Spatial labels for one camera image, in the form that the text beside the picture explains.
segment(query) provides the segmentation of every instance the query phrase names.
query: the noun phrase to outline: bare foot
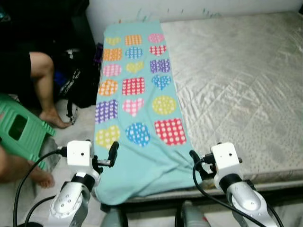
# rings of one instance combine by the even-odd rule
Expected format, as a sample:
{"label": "bare foot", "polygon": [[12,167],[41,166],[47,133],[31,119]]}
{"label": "bare foot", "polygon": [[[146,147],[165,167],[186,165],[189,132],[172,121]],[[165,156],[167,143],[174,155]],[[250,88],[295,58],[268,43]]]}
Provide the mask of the bare foot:
{"label": "bare foot", "polygon": [[56,127],[60,128],[60,129],[65,129],[71,125],[71,123],[63,122],[61,120],[56,109],[48,111],[48,112],[42,111],[42,113],[40,113],[40,115],[39,115],[39,118],[42,121],[46,121],[48,123],[54,124]]}
{"label": "bare foot", "polygon": [[[32,166],[34,164],[33,161],[29,160],[28,163]],[[51,188],[55,185],[55,182],[53,180],[53,176],[40,169],[39,167],[35,167],[31,174],[29,175],[30,178],[37,184],[39,184],[42,188]]]}

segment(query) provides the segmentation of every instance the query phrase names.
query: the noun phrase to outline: leg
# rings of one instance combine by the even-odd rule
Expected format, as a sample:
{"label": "leg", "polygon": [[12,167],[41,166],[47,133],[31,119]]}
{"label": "leg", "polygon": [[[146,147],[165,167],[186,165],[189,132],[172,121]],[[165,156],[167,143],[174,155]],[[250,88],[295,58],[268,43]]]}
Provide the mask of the leg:
{"label": "leg", "polygon": [[53,103],[53,74],[54,66],[52,59],[40,52],[30,52],[31,78],[42,107],[40,118],[43,121],[53,123],[59,128],[70,126],[59,117]]}
{"label": "leg", "polygon": [[[0,183],[8,183],[21,179],[32,165],[32,161],[7,154],[0,145]],[[36,167],[32,171],[30,177],[43,188],[49,188],[54,185],[53,176],[39,167]]]}

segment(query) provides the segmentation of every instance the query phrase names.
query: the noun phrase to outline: green plastic stool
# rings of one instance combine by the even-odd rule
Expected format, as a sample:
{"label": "green plastic stool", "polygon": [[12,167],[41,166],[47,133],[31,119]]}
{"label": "green plastic stool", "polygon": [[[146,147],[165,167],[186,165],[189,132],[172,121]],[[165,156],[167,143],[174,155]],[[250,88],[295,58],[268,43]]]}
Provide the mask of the green plastic stool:
{"label": "green plastic stool", "polygon": [[[46,135],[55,135],[55,130],[14,99],[0,93],[1,145],[8,153],[36,162]],[[45,162],[39,167],[45,169]]]}

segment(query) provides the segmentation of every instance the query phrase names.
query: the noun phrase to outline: black shorts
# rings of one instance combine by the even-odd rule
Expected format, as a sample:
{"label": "black shorts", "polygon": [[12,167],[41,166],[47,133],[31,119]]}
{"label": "black shorts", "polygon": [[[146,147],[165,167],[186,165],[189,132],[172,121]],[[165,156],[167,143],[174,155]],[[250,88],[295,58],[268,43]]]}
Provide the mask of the black shorts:
{"label": "black shorts", "polygon": [[28,52],[0,52],[0,92],[23,95],[33,83]]}

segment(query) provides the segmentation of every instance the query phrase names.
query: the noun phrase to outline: black cable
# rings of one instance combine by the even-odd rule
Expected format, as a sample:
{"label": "black cable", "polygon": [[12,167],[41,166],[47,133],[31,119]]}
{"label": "black cable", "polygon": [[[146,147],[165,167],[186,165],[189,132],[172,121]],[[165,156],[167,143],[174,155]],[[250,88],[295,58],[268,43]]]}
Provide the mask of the black cable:
{"label": "black cable", "polygon": [[54,150],[52,152],[47,153],[46,155],[43,155],[41,158],[39,158],[29,169],[27,174],[22,178],[21,182],[19,183],[19,186],[17,188],[16,196],[15,196],[15,202],[14,202],[14,215],[13,215],[13,227],[17,227],[17,210],[18,210],[18,201],[19,201],[19,196],[21,192],[21,187],[24,184],[25,180],[27,177],[30,175],[30,173],[33,171],[33,169],[46,157],[54,155],[54,154],[61,154],[60,150]]}
{"label": "black cable", "polygon": [[279,215],[276,213],[276,211],[274,210],[274,208],[270,205],[270,204],[267,204],[267,208],[273,213],[273,215],[275,216],[277,222],[279,223],[279,226],[280,227],[284,227]]}
{"label": "black cable", "polygon": [[49,200],[52,200],[53,198],[55,198],[56,196],[53,195],[53,196],[50,196],[50,197],[47,197],[45,199],[42,199],[40,200],[38,203],[36,203],[32,209],[30,209],[30,211],[28,212],[27,214],[27,218],[25,219],[25,222],[24,222],[24,227],[27,227],[28,225],[28,222],[29,222],[29,219],[30,219],[30,216],[32,216],[32,213],[34,212],[34,210],[41,204],[41,203],[44,203],[46,201],[49,201]]}
{"label": "black cable", "polygon": [[224,206],[224,207],[226,207],[226,208],[228,208],[228,209],[230,209],[230,210],[232,210],[232,211],[234,211],[234,212],[236,212],[236,213],[242,215],[243,217],[247,218],[248,220],[252,221],[253,223],[255,223],[256,225],[258,225],[258,226],[260,226],[260,227],[266,227],[265,225],[263,225],[263,224],[260,223],[259,221],[255,220],[255,219],[252,218],[251,216],[249,216],[249,215],[243,213],[242,211],[240,211],[240,210],[238,210],[238,209],[236,209],[236,208],[234,208],[234,207],[232,207],[232,206],[230,206],[230,205],[228,205],[228,204],[226,204],[226,203],[224,203],[224,202],[221,202],[220,200],[218,200],[218,199],[216,199],[215,197],[209,195],[208,193],[206,193],[206,192],[202,189],[202,187],[198,184],[197,179],[196,179],[196,168],[197,168],[198,165],[202,164],[202,162],[204,162],[203,159],[197,161],[197,162],[195,163],[195,165],[194,165],[194,168],[193,168],[193,179],[194,179],[194,182],[195,182],[195,185],[196,185],[197,189],[198,189],[205,197],[207,197],[207,198],[209,198],[209,199],[211,199],[211,200],[213,200],[213,201],[219,203],[220,205],[222,205],[222,206]]}

